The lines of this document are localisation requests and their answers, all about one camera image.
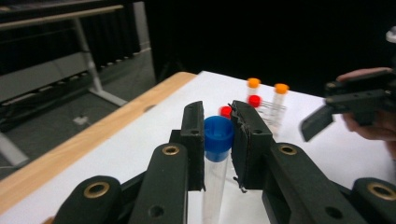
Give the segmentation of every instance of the red cap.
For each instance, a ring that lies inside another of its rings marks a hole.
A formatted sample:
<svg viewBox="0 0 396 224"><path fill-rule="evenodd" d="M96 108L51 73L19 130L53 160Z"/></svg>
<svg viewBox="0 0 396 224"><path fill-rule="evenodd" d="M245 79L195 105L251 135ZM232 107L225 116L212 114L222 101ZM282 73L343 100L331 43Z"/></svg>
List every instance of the red cap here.
<svg viewBox="0 0 396 224"><path fill-rule="evenodd" d="M258 95L250 95L247 102L254 108L259 107L262 102L262 98Z"/></svg>
<svg viewBox="0 0 396 224"><path fill-rule="evenodd" d="M228 106L228 105L222 106L220 108L220 115L225 117L225 118L227 118L227 119L230 119L231 118L231 111L232 111L232 109L231 109L230 106Z"/></svg>

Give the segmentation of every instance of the black curtain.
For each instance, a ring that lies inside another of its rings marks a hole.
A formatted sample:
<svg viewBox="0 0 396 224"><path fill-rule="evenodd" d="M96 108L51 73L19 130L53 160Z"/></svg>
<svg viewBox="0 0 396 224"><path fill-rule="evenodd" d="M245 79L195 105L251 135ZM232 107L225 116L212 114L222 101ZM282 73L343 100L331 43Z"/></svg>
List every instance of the black curtain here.
<svg viewBox="0 0 396 224"><path fill-rule="evenodd" d="M284 82L323 95L324 85L359 68L393 66L396 1L146 1L159 80L177 71Z"/></svg>

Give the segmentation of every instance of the table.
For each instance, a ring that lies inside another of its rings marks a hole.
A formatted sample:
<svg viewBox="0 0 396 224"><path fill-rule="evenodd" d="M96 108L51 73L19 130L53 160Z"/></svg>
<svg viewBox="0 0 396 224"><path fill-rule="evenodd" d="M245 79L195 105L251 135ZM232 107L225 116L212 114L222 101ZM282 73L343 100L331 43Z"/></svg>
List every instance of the table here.
<svg viewBox="0 0 396 224"><path fill-rule="evenodd" d="M277 142L301 147L330 180L347 188L355 179L367 176L396 183L392 160L382 142L350 133L339 116L323 133L304 142L300 121L320 107L323 99L295 92L291 84L290 89ZM220 74L169 77L1 181L0 223L43 223L56 214L77 184L94 175L127 181L144 172L154 148L167 143L172 130L180 129L185 105L203 101L205 117L209 117L232 100L245 101L247 93L245 80ZM270 101L273 87L261 85L259 94ZM220 223L269 223L262 192L241 193L233 176L229 161ZM189 192L189 223L200 223L201 197L202 192Z"/></svg>

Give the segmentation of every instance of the blue cap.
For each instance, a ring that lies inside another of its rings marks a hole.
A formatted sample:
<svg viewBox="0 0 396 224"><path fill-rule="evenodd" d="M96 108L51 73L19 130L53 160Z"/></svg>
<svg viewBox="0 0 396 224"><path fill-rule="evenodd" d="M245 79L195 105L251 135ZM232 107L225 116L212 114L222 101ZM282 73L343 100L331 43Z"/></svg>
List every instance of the blue cap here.
<svg viewBox="0 0 396 224"><path fill-rule="evenodd" d="M205 157L214 162L224 161L233 145L233 123L223 116L212 116L204 121Z"/></svg>

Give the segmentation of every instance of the white table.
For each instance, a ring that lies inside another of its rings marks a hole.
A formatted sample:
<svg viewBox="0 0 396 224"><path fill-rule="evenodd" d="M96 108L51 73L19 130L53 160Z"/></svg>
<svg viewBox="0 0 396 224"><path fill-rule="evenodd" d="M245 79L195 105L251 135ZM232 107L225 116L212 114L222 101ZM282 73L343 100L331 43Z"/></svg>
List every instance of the white table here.
<svg viewBox="0 0 396 224"><path fill-rule="evenodd" d="M323 99L295 92L292 83L287 84L290 85L284 101L287 111L277 142L301 147L330 180L347 188L351 188L354 180L360 177L376 177L396 184L392 160L383 143L350 133L339 116L334 116L335 122L310 142L304 142L299 130L300 122L322 106ZM154 148L167 143L172 130L180 129L185 105L203 101L207 118L217 115L221 106L233 100L245 101L247 93L245 80L210 72L200 73L10 207L0 216L0 223L43 223L56 214L76 185L95 175L110 175L121 183L127 181L144 172ZM259 94L264 100L271 101L273 87L261 85ZM229 160L220 223L269 223L262 204L262 192L250 190L243 194L233 176ZM189 193L190 224L201 223L201 194Z"/></svg>

